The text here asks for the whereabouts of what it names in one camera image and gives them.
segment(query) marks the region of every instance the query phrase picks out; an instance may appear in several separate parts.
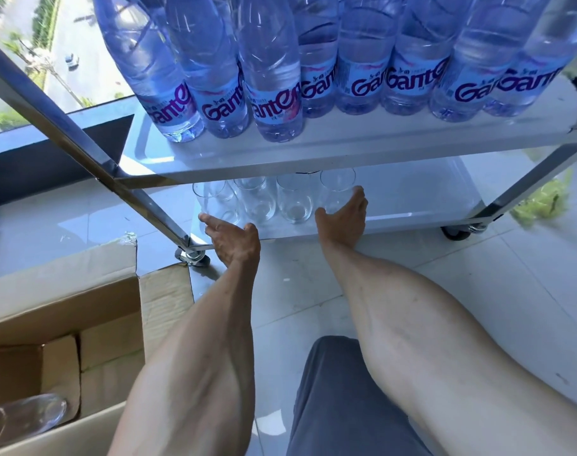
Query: forearm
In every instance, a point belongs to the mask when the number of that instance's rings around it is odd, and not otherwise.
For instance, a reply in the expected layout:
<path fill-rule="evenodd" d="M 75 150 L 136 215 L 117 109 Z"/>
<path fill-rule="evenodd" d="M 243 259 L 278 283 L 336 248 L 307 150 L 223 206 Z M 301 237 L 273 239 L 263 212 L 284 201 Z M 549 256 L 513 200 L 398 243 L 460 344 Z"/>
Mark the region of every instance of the forearm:
<path fill-rule="evenodd" d="M 577 455 L 577 406 L 508 357 L 449 293 L 340 244 L 323 249 L 371 375 L 449 454 Z"/>
<path fill-rule="evenodd" d="M 234 261 L 177 322 L 130 393 L 110 455 L 242 456 L 254 417 L 251 296 Z"/>

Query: glass window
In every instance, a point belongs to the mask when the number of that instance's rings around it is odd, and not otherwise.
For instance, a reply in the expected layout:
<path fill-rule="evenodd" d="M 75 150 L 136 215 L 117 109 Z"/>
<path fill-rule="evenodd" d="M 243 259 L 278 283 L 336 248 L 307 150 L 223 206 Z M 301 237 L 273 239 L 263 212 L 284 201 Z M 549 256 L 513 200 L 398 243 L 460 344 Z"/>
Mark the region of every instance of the glass window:
<path fill-rule="evenodd" d="M 66 113 L 133 94 L 92 0 L 0 0 L 0 48 Z M 27 123 L 0 99 L 0 131 Z"/>

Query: clear glass tumbler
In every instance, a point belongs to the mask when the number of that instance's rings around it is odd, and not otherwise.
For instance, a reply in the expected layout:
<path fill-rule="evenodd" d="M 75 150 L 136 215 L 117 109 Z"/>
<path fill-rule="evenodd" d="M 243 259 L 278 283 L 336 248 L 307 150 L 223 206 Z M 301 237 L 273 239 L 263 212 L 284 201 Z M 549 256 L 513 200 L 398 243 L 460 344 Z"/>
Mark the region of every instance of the clear glass tumbler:
<path fill-rule="evenodd" d="M 284 174 L 276 178 L 278 207 L 288 222 L 300 224 L 312 215 L 312 186 L 309 174 Z"/>
<path fill-rule="evenodd" d="M 237 224 L 240 221 L 238 197 L 225 180 L 193 184 L 193 193 L 198 198 L 202 212 Z"/>
<path fill-rule="evenodd" d="M 55 427 L 67 412 L 67 401 L 45 393 L 0 405 L 0 446 Z"/>
<path fill-rule="evenodd" d="M 265 177 L 234 179 L 238 196 L 247 216 L 255 223 L 270 220 L 276 213 L 276 200 L 267 186 Z"/>
<path fill-rule="evenodd" d="M 351 198 L 356 183 L 356 171 L 352 168 L 331 169 L 320 173 L 322 189 L 321 206 L 328 214 L 337 213 Z"/>

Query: bottle label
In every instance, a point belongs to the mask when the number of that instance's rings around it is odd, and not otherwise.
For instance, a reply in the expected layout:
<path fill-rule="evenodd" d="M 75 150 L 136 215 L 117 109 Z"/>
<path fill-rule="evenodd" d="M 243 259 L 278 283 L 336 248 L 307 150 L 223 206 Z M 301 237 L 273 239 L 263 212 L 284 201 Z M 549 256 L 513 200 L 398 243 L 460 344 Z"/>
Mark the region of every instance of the bottle label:
<path fill-rule="evenodd" d="M 407 96 L 422 96 L 430 91 L 447 68 L 449 56 L 443 60 L 425 60 L 394 51 L 386 72 L 386 85 Z"/>
<path fill-rule="evenodd" d="M 301 111 L 301 84 L 299 82 L 281 91 L 259 91 L 244 82 L 254 118 L 265 124 L 293 121 Z"/>
<path fill-rule="evenodd" d="M 242 110 L 246 102 L 238 75 L 217 89 L 202 91 L 192 88 L 191 92 L 200 113 L 212 122 L 231 120 L 236 115 L 241 118 L 244 115 Z"/>
<path fill-rule="evenodd" d="M 499 80 L 498 90 L 524 97 L 538 96 L 572 59 L 573 55 L 545 58 L 523 54 Z"/>
<path fill-rule="evenodd" d="M 382 89 L 390 56 L 377 62 L 352 62 L 339 56 L 337 60 L 337 87 L 350 96 L 364 97 Z"/>
<path fill-rule="evenodd" d="M 441 78 L 439 89 L 449 99 L 467 103 L 485 99 L 497 86 L 508 65 L 498 67 L 465 66 L 458 60 L 450 60 Z"/>
<path fill-rule="evenodd" d="M 157 126 L 176 126 L 189 120 L 196 111 L 185 82 L 179 84 L 174 91 L 157 96 L 137 94 L 136 97 Z"/>
<path fill-rule="evenodd" d="M 303 99 L 318 99 L 335 90 L 337 58 L 314 66 L 301 66 L 301 96 Z"/>

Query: plastic water bottle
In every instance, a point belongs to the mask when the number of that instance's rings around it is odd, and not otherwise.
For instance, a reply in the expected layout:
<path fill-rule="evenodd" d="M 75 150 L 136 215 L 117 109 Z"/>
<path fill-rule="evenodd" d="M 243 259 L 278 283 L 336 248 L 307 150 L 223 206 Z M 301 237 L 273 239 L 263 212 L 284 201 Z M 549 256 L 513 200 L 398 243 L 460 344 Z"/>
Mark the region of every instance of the plastic water bottle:
<path fill-rule="evenodd" d="M 234 44 L 212 0 L 166 0 L 172 47 L 206 128 L 219 138 L 248 127 Z"/>
<path fill-rule="evenodd" d="M 303 130 L 299 44 L 289 1 L 238 0 L 233 9 L 245 91 L 257 128 L 268 141 L 289 141 Z"/>
<path fill-rule="evenodd" d="M 453 47 L 430 110 L 447 122 L 465 122 L 489 95 L 523 47 L 549 0 L 475 0 Z"/>
<path fill-rule="evenodd" d="M 525 111 L 577 54 L 577 0 L 551 0 L 532 36 L 491 93 L 485 111 Z"/>
<path fill-rule="evenodd" d="M 164 35 L 140 0 L 92 0 L 107 50 L 160 132 L 175 142 L 204 130 Z"/>
<path fill-rule="evenodd" d="M 379 104 L 403 0 L 345 0 L 339 26 L 337 107 L 366 114 Z"/>
<path fill-rule="evenodd" d="M 473 0 L 408 0 L 386 71 L 382 106 L 412 115 L 428 104 Z"/>
<path fill-rule="evenodd" d="M 318 118 L 335 106 L 338 0 L 290 0 L 301 55 L 303 114 Z"/>

